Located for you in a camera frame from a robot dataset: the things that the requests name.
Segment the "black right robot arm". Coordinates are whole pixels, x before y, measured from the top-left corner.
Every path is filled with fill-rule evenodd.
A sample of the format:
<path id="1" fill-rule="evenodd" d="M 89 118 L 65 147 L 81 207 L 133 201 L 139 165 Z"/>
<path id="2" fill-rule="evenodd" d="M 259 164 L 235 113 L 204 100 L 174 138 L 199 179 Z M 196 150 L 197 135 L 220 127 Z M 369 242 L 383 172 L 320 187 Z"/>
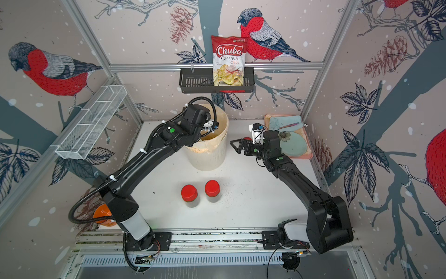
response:
<path id="1" fill-rule="evenodd" d="M 262 144 L 247 139 L 230 142 L 234 150 L 262 160 L 265 168 L 285 183 L 308 211 L 306 235 L 320 254 L 350 243 L 354 239 L 347 204 L 318 188 L 299 171 L 294 161 L 282 153 L 277 131 L 266 131 Z"/>

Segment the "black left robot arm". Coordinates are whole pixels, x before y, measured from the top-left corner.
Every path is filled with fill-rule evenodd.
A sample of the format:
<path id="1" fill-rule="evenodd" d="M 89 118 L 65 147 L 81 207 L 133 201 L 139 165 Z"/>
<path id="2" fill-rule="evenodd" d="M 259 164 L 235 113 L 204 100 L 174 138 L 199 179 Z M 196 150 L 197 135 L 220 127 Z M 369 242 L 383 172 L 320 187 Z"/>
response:
<path id="1" fill-rule="evenodd" d="M 117 224 L 147 251 L 153 245 L 153 230 L 131 196 L 137 185 L 162 161 L 184 146 L 191 147 L 201 138 L 204 125 L 211 120 L 210 110 L 202 105 L 188 105 L 177 119 L 160 124 L 144 149 L 104 183 L 101 196 Z"/>

